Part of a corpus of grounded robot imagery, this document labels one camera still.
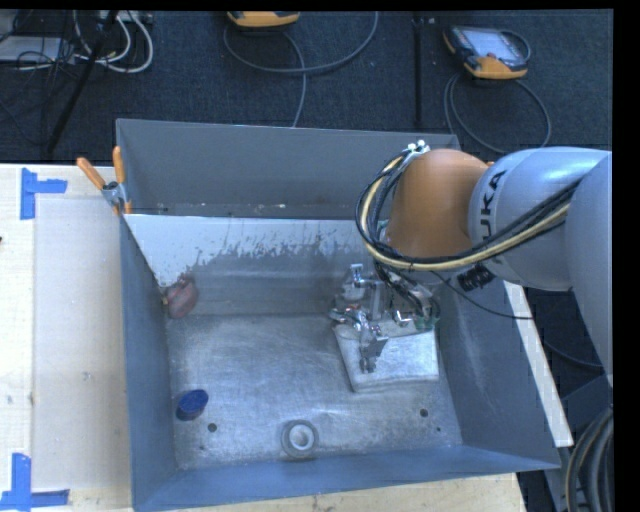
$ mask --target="black cable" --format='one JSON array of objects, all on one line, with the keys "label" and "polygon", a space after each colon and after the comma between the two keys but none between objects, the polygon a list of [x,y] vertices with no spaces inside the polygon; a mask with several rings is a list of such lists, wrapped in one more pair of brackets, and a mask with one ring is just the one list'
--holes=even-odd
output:
[{"label": "black cable", "polygon": [[[293,49],[298,54],[298,60],[300,60],[300,66],[304,68],[304,58],[302,56],[302,51],[300,50],[300,47],[297,45],[297,43],[293,40],[293,38],[289,34],[283,32],[282,35],[284,35],[284,37],[287,38],[291,46],[293,46]],[[307,95],[307,74],[302,73],[302,92],[300,93],[300,102],[298,103],[298,110],[296,111],[296,116],[293,119],[291,128],[295,128],[298,125],[298,121],[300,120],[300,115],[302,114],[302,107],[304,106],[304,100],[306,95]]]},{"label": "black cable", "polygon": [[467,296],[461,290],[458,290],[455,286],[453,286],[449,282],[450,279],[445,279],[438,272],[435,272],[433,270],[431,271],[431,273],[433,275],[435,275],[438,279],[440,279],[440,281],[442,281],[444,284],[446,284],[449,288],[451,288],[454,292],[456,292],[458,295],[460,295],[463,299],[468,300],[471,304],[473,304],[474,306],[479,307],[480,309],[486,311],[487,313],[491,313],[492,315],[501,316],[503,318],[510,318],[512,320],[533,320],[533,317],[530,317],[530,316],[509,315],[507,313],[501,313],[500,311],[495,311],[493,309],[487,308],[487,307],[483,306],[482,304],[480,304],[479,302],[476,302],[475,300],[473,300],[471,297]]},{"label": "black cable", "polygon": [[[444,88],[444,115],[445,115],[445,119],[447,121],[447,126],[449,130],[451,131],[451,133],[454,132],[453,124],[451,123],[451,116],[449,115],[449,109],[451,109],[456,121],[460,124],[460,127],[467,133],[467,135],[469,135],[472,139],[474,139],[478,144],[481,144],[485,148],[490,149],[495,153],[502,154],[502,155],[507,154],[508,151],[492,146],[488,142],[485,142],[484,140],[480,139],[480,137],[478,137],[475,133],[473,133],[473,131],[471,131],[471,129],[465,124],[465,122],[460,117],[460,114],[458,113],[458,110],[455,106],[455,101],[453,99],[453,91],[455,89],[456,84],[458,83],[458,80],[462,75],[463,75],[462,72],[458,72],[454,74],[449,79],[449,81],[447,82]],[[551,117],[549,116],[547,107],[544,105],[540,97],[535,92],[533,92],[533,90],[529,86],[527,86],[524,82],[522,82],[521,80],[512,80],[512,82],[515,82],[516,85],[519,85],[520,87],[522,87],[527,92],[527,94],[529,94],[529,96],[531,96],[535,100],[536,104],[542,111],[545,117],[546,134],[542,143],[538,147],[546,146],[549,143],[549,140],[551,139]]]},{"label": "black cable", "polygon": [[102,51],[102,47],[104,46],[104,43],[109,34],[109,31],[111,30],[111,27],[113,26],[113,24],[116,22],[117,15],[118,15],[117,9],[111,9],[109,11],[109,14],[107,15],[107,20],[105,22],[106,30],[101,32],[100,37],[98,38],[98,41],[93,47],[87,66],[84,68],[83,73],[80,77],[80,80],[78,80],[78,82],[76,83],[76,87],[73,91],[73,94],[70,100],[65,105],[64,110],[62,111],[62,114],[58,118],[58,122],[56,123],[53,129],[53,133],[51,134],[51,138],[49,139],[49,143],[47,144],[47,148],[46,148],[46,155],[49,157],[49,159],[53,156],[53,150],[55,149],[56,145],[58,144],[58,141],[60,140],[60,137],[62,136],[62,132],[67,124],[67,121],[69,120],[69,116],[71,116],[71,112],[73,111],[73,108],[75,107],[76,102],[80,97],[80,93],[82,92],[87,80],[89,79],[89,75],[91,74],[91,70],[93,69],[93,66],[96,62],[98,54]]},{"label": "black cable", "polygon": [[375,35],[376,30],[378,28],[379,15],[380,14],[379,14],[378,11],[374,11],[373,26],[371,28],[371,31],[369,32],[369,35],[366,37],[364,42],[362,44],[360,44],[360,46],[358,46],[358,48],[356,48],[353,52],[351,52],[346,57],[338,59],[335,62],[331,62],[331,63],[328,63],[328,64],[320,64],[320,65],[317,65],[317,66],[310,66],[310,67],[301,66],[299,68],[270,68],[270,67],[260,66],[258,64],[254,64],[253,62],[250,62],[250,61],[244,59],[243,57],[238,55],[233,50],[233,48],[231,48],[231,45],[229,44],[229,40],[228,40],[228,37],[227,37],[227,33],[229,31],[229,25],[225,26],[224,31],[222,33],[222,39],[223,39],[224,45],[226,46],[227,50],[229,51],[229,53],[231,55],[233,55],[236,59],[238,59],[243,64],[246,64],[247,66],[252,67],[254,69],[258,69],[260,71],[267,71],[267,72],[270,72],[270,73],[284,73],[284,74],[326,73],[328,71],[332,71],[334,69],[337,69],[338,67],[342,66],[343,64],[346,64],[347,62],[349,62],[350,60],[352,60],[353,58],[358,56],[362,52],[362,50],[364,50],[367,47],[367,45],[373,39],[373,36]]},{"label": "black cable", "polygon": [[[592,450],[594,444],[598,442],[603,432],[607,435],[612,435],[613,430],[608,427],[610,423],[611,427],[613,427],[613,408],[607,407],[589,424],[569,457],[565,478],[565,496],[567,499],[567,510],[569,512],[578,511],[577,488],[580,470],[589,452]],[[599,503],[590,503],[590,505],[596,511],[601,510]]]},{"label": "black cable", "polygon": [[599,363],[592,363],[589,361],[584,361],[582,359],[578,359],[577,357],[573,357],[570,354],[567,354],[566,352],[564,352],[563,350],[559,349],[558,347],[556,347],[555,345],[552,345],[551,343],[547,342],[547,341],[542,341],[543,345],[545,347],[547,347],[549,350],[551,350],[551,352],[553,352],[554,354],[560,356],[562,359],[565,359],[567,361],[569,361],[570,363],[573,363],[577,366],[581,366],[583,368],[588,368],[591,370],[597,370],[597,371],[602,371],[603,366]]},{"label": "black cable", "polygon": [[613,421],[608,421],[593,444],[591,456],[587,467],[587,498],[594,510],[602,510],[602,500],[600,497],[599,480],[602,476],[602,461],[606,448],[613,436]]},{"label": "black cable", "polygon": [[374,268],[376,270],[376,273],[378,274],[378,277],[380,277],[380,279],[382,279],[383,282],[385,282],[393,290],[395,290],[396,293],[400,295],[403,299],[410,302],[417,315],[423,316],[422,303],[418,300],[418,298],[415,295],[413,295],[408,290],[400,286],[398,283],[394,283],[391,280],[391,277],[389,276],[388,269],[379,261],[374,261]]},{"label": "black cable", "polygon": [[[404,151],[403,153],[400,153],[399,155],[397,155],[396,157],[394,157],[394,159],[399,158],[400,156],[406,155],[407,151]],[[557,209],[558,207],[562,206],[563,204],[566,204],[568,202],[568,200],[571,198],[573,192],[575,191],[575,189],[578,187],[578,185],[580,184],[580,182],[582,181],[582,178],[578,178],[577,180],[575,180],[573,183],[571,183],[570,185],[562,188],[561,190],[559,190],[558,192],[556,192],[555,194],[553,194],[552,196],[550,196],[549,198],[545,199],[544,201],[541,201],[540,203],[538,203],[535,207],[531,208],[529,211],[525,212],[523,215],[521,215],[520,217],[518,217],[516,220],[514,220],[513,222],[511,222],[509,225],[505,226],[503,229],[501,229],[500,231],[498,231],[497,233],[493,234],[490,237],[487,237],[485,239],[483,239],[481,242],[475,244],[474,246],[472,246],[470,249],[461,251],[459,253],[456,253],[454,255],[450,255],[450,256],[440,256],[440,257],[430,257],[430,258],[416,258],[416,257],[410,257],[404,254],[401,254],[400,252],[398,252],[395,248],[390,247],[389,245],[383,243],[379,237],[376,236],[376,229],[375,226],[373,226],[373,222],[370,221],[370,218],[367,219],[367,226],[368,226],[368,231],[369,234],[367,234],[364,230],[364,227],[361,225],[360,222],[360,217],[361,217],[361,213],[362,213],[362,207],[363,207],[363,203],[364,203],[364,199],[365,197],[368,195],[369,191],[371,190],[371,188],[378,182],[380,181],[383,177],[386,177],[393,174],[395,171],[397,171],[398,165],[392,167],[391,169],[388,169],[385,173],[379,173],[376,178],[374,180],[372,180],[366,187],[365,189],[362,191],[362,193],[360,194],[358,201],[356,203],[356,226],[358,228],[358,231],[360,232],[360,235],[362,236],[362,238],[372,247],[374,247],[376,250],[378,250],[380,253],[382,253],[383,255],[389,256],[391,258],[395,258],[395,259],[399,259],[408,263],[443,263],[443,262],[448,262],[448,261],[452,261],[452,260],[456,260],[459,258],[463,258],[466,256],[472,256],[474,254],[476,254],[478,251],[480,251],[481,249],[484,249],[488,246],[490,246],[491,243],[500,240],[501,238],[504,238],[506,236],[514,236],[515,234],[517,234],[518,232],[521,232],[522,230],[526,229],[527,227],[529,227],[530,225],[535,224],[535,222],[538,221],[538,219],[542,219],[545,216],[547,216],[548,213],[554,211],[555,209]],[[382,187],[382,192],[378,191],[376,193],[376,195],[379,194],[383,194],[382,198],[378,198],[377,200],[375,200],[374,202],[374,206],[373,206],[373,211],[374,214],[377,214],[377,212],[380,211],[381,209],[381,205],[384,202],[384,200],[386,199],[386,195],[389,193],[389,190],[391,190],[392,187],[388,186],[388,187]],[[523,242],[521,242],[518,245],[522,245],[522,243],[526,243],[528,241],[530,241],[530,239],[524,240]]]}]

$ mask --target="wooden table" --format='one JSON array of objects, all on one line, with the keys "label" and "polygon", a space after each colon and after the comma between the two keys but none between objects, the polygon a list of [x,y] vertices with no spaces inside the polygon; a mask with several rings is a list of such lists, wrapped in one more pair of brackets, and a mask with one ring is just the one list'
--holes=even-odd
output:
[{"label": "wooden table", "polygon": [[[37,194],[31,220],[19,215],[22,167],[39,180],[68,183],[64,194]],[[114,179],[113,168],[99,171]],[[131,510],[116,233],[117,218],[77,167],[0,165],[0,490],[10,486],[11,454],[23,453],[32,458],[34,492],[70,489],[68,505],[53,510]],[[529,334],[535,358],[539,340],[535,329]],[[546,360],[534,366],[551,382],[545,394],[557,406]],[[571,442],[566,422],[553,428],[559,445]],[[507,474],[199,510],[513,512],[525,506],[516,476]]]}]

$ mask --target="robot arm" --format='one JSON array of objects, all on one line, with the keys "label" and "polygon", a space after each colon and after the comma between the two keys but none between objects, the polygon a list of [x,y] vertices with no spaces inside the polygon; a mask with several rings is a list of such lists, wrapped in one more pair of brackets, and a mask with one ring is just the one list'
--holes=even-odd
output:
[{"label": "robot arm", "polygon": [[357,221],[388,267],[459,279],[480,269],[485,278],[572,290],[611,376],[611,165],[611,152],[586,148],[523,150],[488,165],[412,145],[365,190]]}]

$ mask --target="bin floor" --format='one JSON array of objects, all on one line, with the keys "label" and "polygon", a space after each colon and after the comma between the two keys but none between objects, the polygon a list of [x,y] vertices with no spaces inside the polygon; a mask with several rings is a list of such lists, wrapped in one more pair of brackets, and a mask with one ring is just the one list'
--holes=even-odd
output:
[{"label": "bin floor", "polygon": [[323,315],[192,315],[167,334],[173,403],[209,395],[195,420],[175,419],[183,469],[287,458],[291,420],[316,427],[318,457],[461,444],[442,365],[437,381],[354,393]]}]

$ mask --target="cable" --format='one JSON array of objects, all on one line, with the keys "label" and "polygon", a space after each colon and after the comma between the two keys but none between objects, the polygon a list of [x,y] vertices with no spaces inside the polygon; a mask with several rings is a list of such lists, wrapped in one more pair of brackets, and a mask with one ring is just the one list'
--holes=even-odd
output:
[{"label": "cable", "polygon": [[567,354],[566,352],[564,352],[563,350],[559,349],[558,347],[556,347],[555,345],[552,345],[551,343],[547,342],[547,341],[542,341],[542,343],[544,344],[545,347],[547,347],[549,350],[551,350],[551,352],[553,352],[554,354],[560,356],[562,359],[566,359],[567,361],[577,365],[577,366],[581,366],[583,368],[588,368],[588,369],[592,369],[592,370],[602,370],[603,366],[601,364],[598,363],[592,363],[589,361],[584,361],[582,359],[578,359],[577,357],[573,357],[570,354]]},{"label": "cable", "polygon": [[[401,270],[433,271],[459,268],[502,254],[507,250],[533,240],[535,237],[559,225],[558,221],[562,221],[566,215],[571,196],[582,179],[578,178],[570,185],[538,203],[528,212],[511,222],[506,228],[501,229],[498,233],[476,244],[471,249],[461,251],[455,255],[436,258],[410,257],[382,243],[376,234],[372,234],[375,231],[369,217],[369,211],[381,184],[385,183],[382,197],[382,201],[384,201],[385,195],[394,184],[394,180],[404,172],[409,162],[428,150],[428,148],[425,149],[423,142],[421,144],[422,146],[418,150],[416,150],[415,145],[410,145],[389,162],[364,189],[356,204],[356,226],[365,241],[367,251],[381,263]],[[379,212],[380,203],[374,204],[374,212]]]},{"label": "cable", "polygon": [[[148,54],[147,54],[147,58],[145,59],[145,61],[137,67],[120,67],[120,66],[114,66],[113,62],[117,62],[122,60],[123,58],[125,58],[126,56],[128,56],[131,47],[132,47],[132,40],[131,40],[131,33],[129,32],[129,29],[127,28],[126,24],[122,21],[122,18],[120,16],[120,14],[118,14],[118,16],[116,17],[116,21],[118,22],[118,24],[120,25],[120,28],[122,29],[123,34],[125,35],[125,39],[126,39],[126,44],[125,44],[125,48],[117,55],[110,57],[110,56],[106,56],[106,57],[98,57],[96,59],[96,64],[100,64],[101,66],[106,67],[107,69],[111,70],[111,71],[115,71],[117,73],[125,73],[125,74],[129,74],[129,73],[140,73],[144,70],[146,70],[152,63],[153,61],[153,53],[154,53],[154,48],[153,48],[153,41],[151,39],[151,34],[149,34],[149,31],[147,30],[147,28],[144,26],[144,24],[138,19],[138,16],[134,16],[129,12],[129,18],[133,20],[133,22],[136,24],[136,26],[138,27],[138,29],[140,30],[140,32],[142,32],[144,38],[145,38],[145,43],[148,49]],[[84,39],[82,32],[80,30],[80,23],[78,21],[78,12],[77,10],[73,10],[73,20],[74,20],[74,31],[76,33],[76,35],[78,36],[78,39],[80,40],[80,43],[82,45],[82,48],[84,49],[85,52],[87,52],[89,55],[91,54],[91,47],[87,44],[86,40]],[[87,55],[83,55],[83,54],[75,54],[75,56],[79,59],[83,59],[83,60],[89,60],[89,56]]]},{"label": "cable", "polygon": [[[371,187],[371,190],[368,194],[365,195],[363,202],[363,209],[360,215],[360,226],[365,230],[365,234],[369,235],[367,230],[367,212],[369,210],[372,196],[377,191],[380,186],[380,178],[378,178],[374,185]],[[562,219],[567,211],[569,210],[569,205],[565,204],[557,209],[554,213],[548,215],[543,220],[537,222],[533,226],[525,229],[524,231],[512,236],[511,238],[505,240],[504,242],[500,242],[494,246],[488,247],[487,249],[476,252],[475,254],[461,257],[457,259],[451,259],[450,261],[442,261],[437,263],[416,263],[413,261],[408,261],[403,257],[389,257],[377,250],[372,244],[365,240],[365,248],[367,251],[377,260],[382,263],[385,263],[394,268],[404,269],[404,270],[420,270],[420,271],[432,271],[432,270],[449,270],[454,268],[463,267],[466,265],[470,265],[472,263],[477,263],[482,260],[488,259],[492,256],[496,256],[505,252],[507,249],[513,248],[516,245],[528,240],[534,235],[540,233],[542,230],[547,229],[554,222]]]},{"label": "cable", "polygon": [[[289,43],[291,43],[291,46],[293,46],[293,49],[298,54],[298,59],[300,60],[300,66],[304,68],[304,58],[302,57],[302,52],[300,51],[300,48],[298,47],[296,42],[293,40],[293,38],[289,34],[283,33],[283,35],[284,37],[287,38]],[[306,95],[307,95],[307,74],[303,73],[302,74],[302,92],[300,93],[300,102],[298,103],[298,110],[296,112],[295,118],[293,119],[293,124],[291,125],[291,128],[295,128],[298,125],[298,121],[300,120],[300,115],[302,114],[302,107],[304,106],[304,99]]]},{"label": "cable", "polygon": [[449,288],[451,288],[454,292],[456,292],[458,295],[460,295],[463,299],[468,300],[471,304],[473,304],[474,306],[479,307],[480,309],[486,311],[487,313],[491,313],[492,315],[501,316],[501,317],[504,317],[504,318],[511,318],[513,320],[533,320],[533,317],[530,317],[530,316],[509,315],[507,313],[501,313],[500,311],[495,311],[493,309],[487,308],[487,307],[483,306],[482,304],[480,304],[479,302],[476,302],[475,300],[473,300],[471,297],[467,296],[461,290],[458,290],[455,286],[453,286],[449,282],[449,279],[445,279],[440,274],[438,274],[437,272],[434,272],[434,271],[432,271],[432,274],[434,274],[438,279],[440,279],[440,281],[442,281],[444,284],[446,284]]},{"label": "cable", "polygon": [[229,44],[229,40],[228,40],[228,36],[227,33],[229,31],[229,25],[227,25],[224,28],[224,32],[222,34],[222,39],[224,42],[224,45],[226,46],[227,50],[229,51],[229,53],[231,55],[233,55],[236,59],[238,59],[240,62],[246,64],[247,66],[250,66],[254,69],[258,69],[260,71],[267,71],[270,73],[291,73],[291,74],[297,74],[297,73],[324,73],[327,71],[331,71],[339,66],[342,66],[343,64],[346,64],[347,62],[349,62],[351,59],[353,59],[354,57],[356,57],[357,55],[360,54],[360,52],[362,52],[362,50],[364,50],[367,45],[371,42],[371,40],[373,39],[373,36],[376,33],[376,30],[378,28],[378,18],[380,16],[380,13],[378,11],[374,11],[374,18],[373,18],[373,26],[371,27],[371,31],[369,32],[369,35],[367,36],[367,38],[364,40],[364,42],[362,44],[360,44],[360,46],[358,46],[358,48],[356,48],[353,52],[351,52],[349,55],[347,55],[346,57],[343,57],[335,62],[331,62],[329,64],[321,64],[318,66],[310,66],[310,67],[305,67],[304,65],[299,67],[299,68],[270,68],[270,67],[265,67],[265,66],[260,66],[258,64],[254,64],[253,62],[250,62],[246,59],[244,59],[243,57],[241,57],[240,55],[238,55],[233,48],[231,48],[231,45]]},{"label": "cable", "polygon": [[[588,472],[591,474],[593,464],[596,467],[601,466],[600,457],[604,453],[601,448],[602,439],[611,439],[613,436],[613,408],[607,407],[602,413],[600,413],[587,427],[580,439],[578,440],[571,456],[569,458],[569,464],[567,466],[567,474],[565,478],[565,496],[567,499],[567,510],[569,512],[578,511],[577,503],[577,488],[578,478],[580,470],[583,468],[585,460],[589,456],[592,449],[597,450],[592,452],[591,463],[588,465]],[[593,489],[587,489],[587,491],[593,495],[596,501],[590,502],[591,509],[595,512],[602,511],[602,504],[599,502],[597,491]]]},{"label": "cable", "polygon": [[[449,131],[451,131],[451,133],[454,132],[453,124],[451,123],[451,117],[449,115],[449,108],[450,108],[453,111],[453,115],[455,116],[456,121],[458,121],[458,123],[460,124],[460,127],[467,133],[467,135],[469,135],[472,139],[474,139],[478,144],[481,144],[485,148],[488,148],[498,154],[502,154],[502,155],[507,154],[506,150],[492,146],[488,142],[485,142],[484,140],[480,139],[475,133],[471,131],[471,129],[460,118],[460,115],[458,114],[458,110],[456,109],[456,106],[455,106],[455,102],[453,100],[453,91],[454,91],[455,85],[458,83],[458,80],[460,79],[461,76],[462,76],[462,72],[459,72],[453,75],[449,79],[449,81],[447,82],[444,88],[444,115],[447,121],[447,126],[449,128]],[[549,140],[551,139],[551,117],[549,116],[549,112],[547,111],[547,108],[545,107],[542,100],[538,97],[536,93],[533,92],[533,90],[531,90],[529,86],[527,86],[521,80],[514,80],[514,82],[520,87],[522,87],[535,100],[536,104],[540,107],[540,110],[544,114],[546,134],[542,143],[539,146],[539,147],[544,147],[549,143]]]}]

